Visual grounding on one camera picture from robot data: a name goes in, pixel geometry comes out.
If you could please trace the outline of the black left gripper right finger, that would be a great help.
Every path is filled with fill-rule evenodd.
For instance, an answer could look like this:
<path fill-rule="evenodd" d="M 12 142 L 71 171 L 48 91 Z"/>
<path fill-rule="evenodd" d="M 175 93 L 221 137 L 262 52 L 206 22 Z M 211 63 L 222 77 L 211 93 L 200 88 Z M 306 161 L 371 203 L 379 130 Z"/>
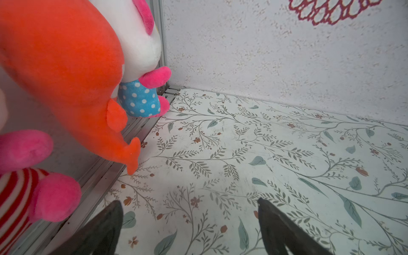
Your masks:
<path fill-rule="evenodd" d="M 269 255 L 331 255 L 266 199 L 258 199 L 262 241 Z"/>

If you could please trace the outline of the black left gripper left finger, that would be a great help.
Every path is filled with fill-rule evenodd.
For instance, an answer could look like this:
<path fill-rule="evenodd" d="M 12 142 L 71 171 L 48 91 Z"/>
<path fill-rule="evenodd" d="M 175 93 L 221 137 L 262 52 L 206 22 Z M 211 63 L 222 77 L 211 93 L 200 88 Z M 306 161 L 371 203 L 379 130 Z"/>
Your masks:
<path fill-rule="evenodd" d="M 123 223 L 123 208 L 116 200 L 88 222 L 52 255 L 114 255 Z"/>

